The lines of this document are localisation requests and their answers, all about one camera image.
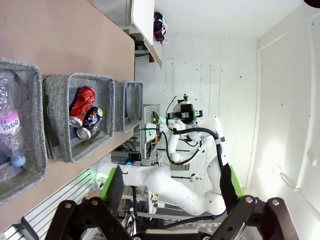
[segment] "table top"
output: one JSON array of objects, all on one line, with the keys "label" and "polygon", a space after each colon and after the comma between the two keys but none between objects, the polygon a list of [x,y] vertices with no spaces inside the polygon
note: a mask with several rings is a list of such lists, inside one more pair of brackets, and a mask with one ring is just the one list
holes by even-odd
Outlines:
[{"label": "table top", "polygon": [[155,0],[132,0],[131,21],[145,40],[154,44]]},{"label": "table top", "polygon": [[[0,43],[2,58],[37,65],[43,76],[80,72],[134,80],[134,41],[85,0],[0,1]],[[132,135],[116,132],[77,164],[49,159],[41,182],[0,205],[0,232]]]}]

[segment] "bolt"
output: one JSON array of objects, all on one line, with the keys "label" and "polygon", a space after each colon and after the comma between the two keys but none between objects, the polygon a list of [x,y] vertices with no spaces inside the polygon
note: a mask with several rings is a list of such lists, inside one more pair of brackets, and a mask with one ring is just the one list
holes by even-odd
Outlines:
[{"label": "bolt", "polygon": [[275,206],[279,205],[279,201],[277,199],[272,200],[272,204]]},{"label": "bolt", "polygon": [[97,200],[92,200],[92,201],[91,201],[91,204],[94,205],[94,206],[95,206],[95,205],[98,205],[98,201],[97,201]]},{"label": "bolt", "polygon": [[250,204],[250,203],[253,202],[253,199],[248,196],[248,197],[245,198],[245,201],[246,201],[248,204]]},{"label": "bolt", "polygon": [[71,203],[66,203],[66,204],[65,204],[65,207],[66,207],[67,209],[70,209],[70,208],[72,207],[72,204],[71,204]]}]

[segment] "fabric storage bin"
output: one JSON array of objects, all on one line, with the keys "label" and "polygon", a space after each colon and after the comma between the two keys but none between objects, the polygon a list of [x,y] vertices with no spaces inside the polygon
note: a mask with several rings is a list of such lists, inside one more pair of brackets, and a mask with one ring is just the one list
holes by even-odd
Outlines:
[{"label": "fabric storage bin", "polygon": [[[69,112],[80,87],[95,91],[94,107],[103,117],[92,137],[80,139],[76,128],[70,126]],[[115,80],[109,76],[88,73],[50,75],[44,78],[44,123],[47,150],[53,159],[77,163],[114,134]]]},{"label": "fabric storage bin", "polygon": [[28,189],[47,173],[42,76],[37,66],[0,58],[0,79],[10,81],[12,101],[17,110],[25,164],[13,167],[0,150],[0,204]]},{"label": "fabric storage bin", "polygon": [[143,84],[142,82],[115,81],[115,132],[129,132],[142,120]]}]

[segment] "paneled wall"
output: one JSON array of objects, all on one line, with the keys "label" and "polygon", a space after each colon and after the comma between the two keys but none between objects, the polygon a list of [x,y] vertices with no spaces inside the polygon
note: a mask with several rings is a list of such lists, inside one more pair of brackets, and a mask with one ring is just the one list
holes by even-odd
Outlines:
[{"label": "paneled wall", "polygon": [[[147,56],[135,58],[135,80],[143,82],[143,103],[160,104],[160,113],[165,116],[172,98],[187,94],[194,108],[203,110],[205,117],[218,116],[227,141],[229,161],[245,186],[256,116],[256,40],[180,34],[166,37],[169,43],[163,45],[162,69],[157,63],[149,63]],[[188,149],[188,146],[180,142],[179,149]],[[205,175],[206,166],[215,155],[215,147],[212,147],[199,155],[189,171],[172,174]],[[196,183],[182,182],[199,194],[211,189],[207,176]]]}]

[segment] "clear plastic bottle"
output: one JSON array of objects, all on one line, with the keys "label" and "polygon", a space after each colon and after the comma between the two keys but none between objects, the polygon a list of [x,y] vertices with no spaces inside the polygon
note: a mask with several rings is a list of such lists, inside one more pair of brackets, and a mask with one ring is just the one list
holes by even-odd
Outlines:
[{"label": "clear plastic bottle", "polygon": [[10,157],[14,167],[26,163],[18,112],[12,101],[10,81],[0,78],[0,149]]}]

